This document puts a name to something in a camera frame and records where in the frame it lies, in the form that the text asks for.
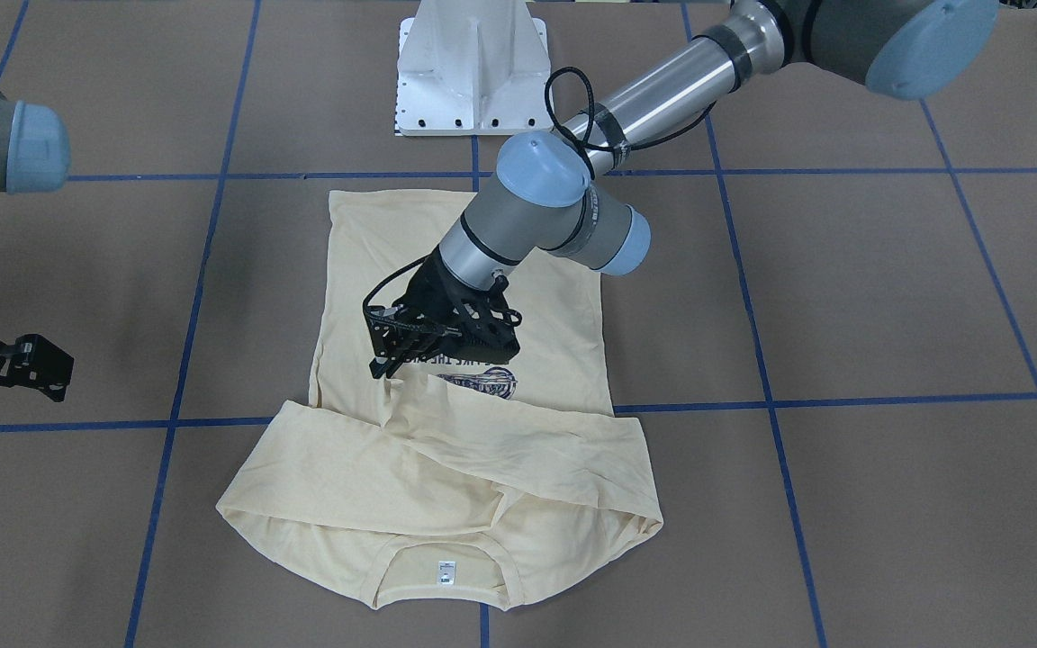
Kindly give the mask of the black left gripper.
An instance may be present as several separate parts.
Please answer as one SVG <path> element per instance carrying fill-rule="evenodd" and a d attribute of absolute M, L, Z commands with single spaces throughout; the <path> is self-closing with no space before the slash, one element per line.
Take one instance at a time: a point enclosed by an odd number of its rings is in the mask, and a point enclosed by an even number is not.
<path fill-rule="evenodd" d="M 439 356 L 445 343 L 461 337 L 465 328 L 485 323 L 491 315 L 486 292 L 466 286 L 439 253 L 428 254 L 392 307 L 364 302 L 374 349 L 371 376 L 390 378 L 404 364 Z"/>

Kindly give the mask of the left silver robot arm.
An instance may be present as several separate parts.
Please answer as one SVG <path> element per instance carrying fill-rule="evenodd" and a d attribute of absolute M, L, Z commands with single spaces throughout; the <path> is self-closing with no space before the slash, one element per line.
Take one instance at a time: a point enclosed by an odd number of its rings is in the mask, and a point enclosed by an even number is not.
<path fill-rule="evenodd" d="M 734 1 L 630 85 L 502 144 L 493 178 L 407 266 L 407 292 L 387 307 L 364 300 L 372 377 L 435 356 L 510 362 L 522 317 L 505 291 L 532 250 L 606 275 L 638 267 L 649 224 L 598 176 L 699 126 L 753 77 L 809 63 L 885 97 L 926 98 L 982 52 L 997 11 L 996 1 Z"/>

